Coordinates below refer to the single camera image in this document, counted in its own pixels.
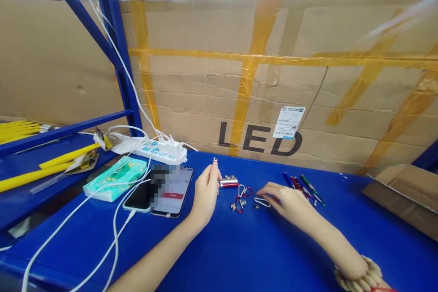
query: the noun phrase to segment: bracelet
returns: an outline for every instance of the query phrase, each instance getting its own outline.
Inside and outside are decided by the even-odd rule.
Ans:
[[[395,291],[393,289],[379,288],[379,283],[382,281],[382,270],[370,258],[362,256],[368,264],[366,274],[358,280],[348,281],[344,278],[338,267],[335,265],[334,276],[338,284],[345,290],[351,292],[372,292],[372,291]]]

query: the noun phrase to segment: green tissue packet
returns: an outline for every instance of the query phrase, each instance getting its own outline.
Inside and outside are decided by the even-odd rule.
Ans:
[[[147,163],[132,157],[124,156],[111,168],[84,185],[83,191],[86,196],[92,195],[99,188],[120,183],[123,185],[106,186],[95,193],[92,198],[102,201],[113,202],[121,194],[126,192],[146,172]]]

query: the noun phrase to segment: phone screen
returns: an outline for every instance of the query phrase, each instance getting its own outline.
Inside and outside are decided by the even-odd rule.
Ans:
[[[173,218],[180,215],[193,172],[193,168],[179,166],[161,173],[152,171],[151,185],[155,194],[152,214]]]
[[[151,207],[151,184],[150,182],[141,183],[137,189],[128,197],[124,204],[125,207],[147,210]]]

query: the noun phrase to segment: pen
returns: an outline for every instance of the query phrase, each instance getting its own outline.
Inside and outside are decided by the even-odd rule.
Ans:
[[[297,182],[297,180],[295,179],[295,177],[289,176],[293,182],[293,184],[295,185],[295,187],[302,192],[302,188],[300,186],[300,184]]]
[[[290,188],[292,188],[292,189],[297,189],[297,188],[295,187],[295,185],[293,184],[293,182],[292,182],[291,176],[289,176],[289,175],[287,174],[287,172],[283,172],[283,176],[284,176],[284,178],[286,179],[286,182],[287,182],[287,184],[289,185]]]
[[[301,184],[298,182],[297,177],[292,177],[292,176],[291,176],[291,179],[292,179],[292,181],[293,181],[294,183],[297,184],[297,188],[298,188],[300,191],[302,191],[302,193],[303,193],[304,196],[309,200],[310,203],[312,203],[312,201],[311,201],[310,199],[311,199],[311,198],[314,199],[313,207],[316,207],[316,203],[318,202],[317,199],[316,199],[311,193],[309,193],[309,191],[308,191],[304,186],[301,186]]]
[[[321,197],[321,195],[319,195],[319,193],[316,191],[316,189],[312,186],[312,184],[308,181],[308,179],[301,174],[300,175],[301,179],[305,182],[305,184],[307,185],[307,187],[309,187],[310,191],[312,192],[313,196],[323,205],[323,206],[327,206],[323,200],[323,198]]]

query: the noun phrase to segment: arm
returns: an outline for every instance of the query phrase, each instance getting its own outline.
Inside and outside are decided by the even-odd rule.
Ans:
[[[355,281],[366,274],[366,261],[344,235],[313,208],[299,190],[269,182],[256,194],[262,195],[280,215],[312,237],[346,279]],[[389,286],[382,281],[379,287]]]
[[[192,211],[169,235],[120,277],[109,292],[155,291],[190,242],[208,224],[216,206],[219,179],[217,162],[209,165],[195,186]]]

